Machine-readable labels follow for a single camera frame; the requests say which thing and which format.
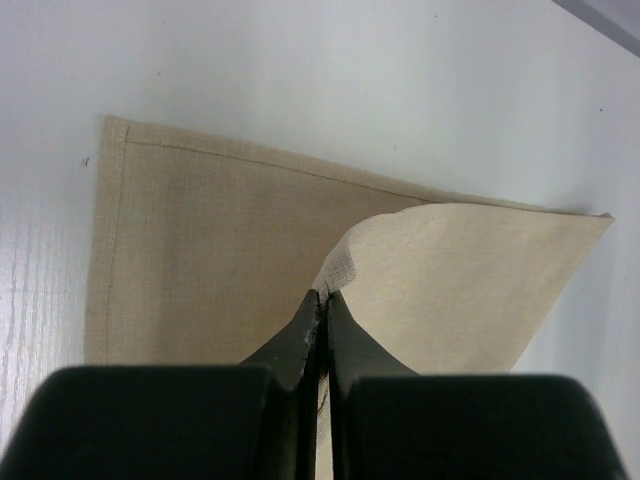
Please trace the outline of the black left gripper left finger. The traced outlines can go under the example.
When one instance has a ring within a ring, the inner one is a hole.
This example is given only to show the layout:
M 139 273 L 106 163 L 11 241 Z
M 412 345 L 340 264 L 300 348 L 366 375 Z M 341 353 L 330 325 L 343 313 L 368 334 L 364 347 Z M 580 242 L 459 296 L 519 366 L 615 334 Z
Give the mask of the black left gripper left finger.
M 245 359 L 269 373 L 257 446 L 258 479 L 315 477 L 320 381 L 320 300 L 306 293 L 292 320 Z

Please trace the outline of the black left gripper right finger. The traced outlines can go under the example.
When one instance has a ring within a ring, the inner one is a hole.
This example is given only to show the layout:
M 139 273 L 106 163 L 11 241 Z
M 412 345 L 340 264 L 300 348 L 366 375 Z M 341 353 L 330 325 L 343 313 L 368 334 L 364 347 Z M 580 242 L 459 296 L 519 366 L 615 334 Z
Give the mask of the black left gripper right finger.
M 402 400 L 417 373 L 381 346 L 354 319 L 340 292 L 325 308 L 331 440 L 335 479 L 373 479 L 402 457 L 411 431 Z

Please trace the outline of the beige cloth napkin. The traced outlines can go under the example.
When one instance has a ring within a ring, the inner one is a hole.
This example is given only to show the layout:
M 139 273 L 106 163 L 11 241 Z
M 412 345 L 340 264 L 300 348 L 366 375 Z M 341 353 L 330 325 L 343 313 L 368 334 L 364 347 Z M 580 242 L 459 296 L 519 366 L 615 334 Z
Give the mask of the beige cloth napkin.
M 325 308 L 417 373 L 378 479 L 622 479 L 584 387 L 514 375 L 611 225 L 110 117 L 85 320 L 92 475 L 258 479 L 269 373 L 242 362 L 320 300 L 314 478 L 334 478 Z

